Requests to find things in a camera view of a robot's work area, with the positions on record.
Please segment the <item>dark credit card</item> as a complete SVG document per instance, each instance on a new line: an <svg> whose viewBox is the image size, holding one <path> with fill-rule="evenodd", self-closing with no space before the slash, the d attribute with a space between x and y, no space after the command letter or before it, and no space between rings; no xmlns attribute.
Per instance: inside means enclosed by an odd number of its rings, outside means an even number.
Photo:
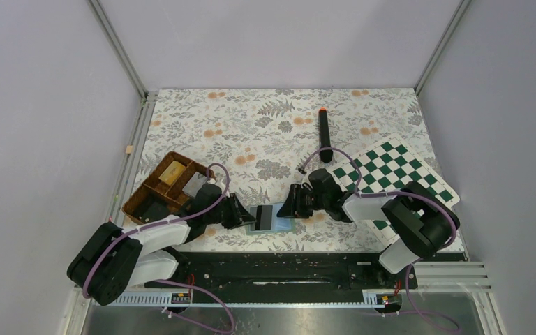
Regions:
<svg viewBox="0 0 536 335"><path fill-rule="evenodd" d="M256 207L255 218L256 222L254 225L255 231L265 231L271 230L272 226L272 205L260 205Z"/></svg>

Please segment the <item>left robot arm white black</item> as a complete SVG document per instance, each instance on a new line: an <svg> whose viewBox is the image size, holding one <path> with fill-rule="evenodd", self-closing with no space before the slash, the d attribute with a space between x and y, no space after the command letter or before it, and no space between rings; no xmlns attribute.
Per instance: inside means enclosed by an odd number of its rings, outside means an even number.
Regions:
<svg viewBox="0 0 536 335"><path fill-rule="evenodd" d="M98 227L69 264L67 277L102 306L115 301L126 288L164 279L179 287L188 280L188 267L169 249L186 244L206 227L226 229L252 224L255 217L236 194L205 184L176 213L125 230L107 222Z"/></svg>

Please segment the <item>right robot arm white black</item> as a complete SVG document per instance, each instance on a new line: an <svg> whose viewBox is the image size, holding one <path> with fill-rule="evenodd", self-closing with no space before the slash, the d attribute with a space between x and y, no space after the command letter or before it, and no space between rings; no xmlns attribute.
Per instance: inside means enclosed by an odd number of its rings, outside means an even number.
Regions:
<svg viewBox="0 0 536 335"><path fill-rule="evenodd" d="M408 265L451 244L460 226L457 216L416 181L398 190L357 193L344 190L325 169L315 170L303 184L292 184L279 218L305 219L325 211L335 221L386 221L398 240L372 269L376 284L388 288Z"/></svg>

